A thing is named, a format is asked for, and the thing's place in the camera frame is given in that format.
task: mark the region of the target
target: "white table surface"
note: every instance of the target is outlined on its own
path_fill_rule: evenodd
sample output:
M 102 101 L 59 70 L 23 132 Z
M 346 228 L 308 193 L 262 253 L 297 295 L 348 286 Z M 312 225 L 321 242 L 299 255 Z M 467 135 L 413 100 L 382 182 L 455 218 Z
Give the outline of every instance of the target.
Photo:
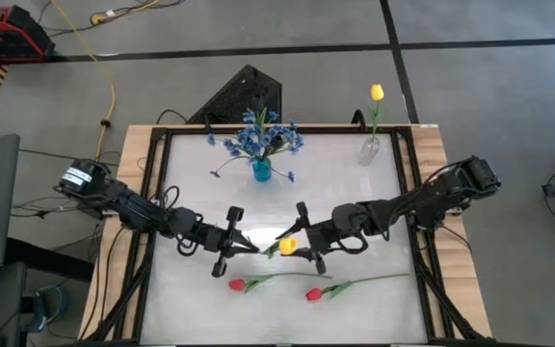
M 232 162 L 222 178 L 209 174 L 228 153 L 206 137 L 175 135 L 164 187 L 177 185 L 177 205 L 204 215 L 204 222 L 226 227 L 231 205 L 245 209 L 237 225 L 261 250 L 293 225 L 295 204 L 305 201 L 312 224 L 330 218 L 342 203 L 391 199 L 400 194 L 393 150 L 388 135 L 372 164 L 361 167 L 357 153 L 369 135 L 305 134 L 297 155 L 272 157 L 274 167 L 293 171 L 295 183 L 274 174 L 270 181 L 253 179 L 247 160 Z M 423 316 L 410 254 L 406 223 L 391 227 L 389 242 L 368 237 L 363 254 L 341 252 L 324 257 L 327 275 L 279 277 L 248 294 L 232 291 L 228 282 L 276 272 L 315 273 L 302 258 L 239 254 L 227 261 L 226 274 L 211 277 L 217 254 L 184 257 L 176 242 L 158 236 L 145 306 L 141 344 L 251 344 L 251 343 L 416 343 L 426 340 Z M 304 232 L 297 234 L 307 246 Z M 358 247 L 348 240 L 347 246 Z M 332 300 L 309 303 L 305 293 L 344 280 L 407 274 L 355 284 Z

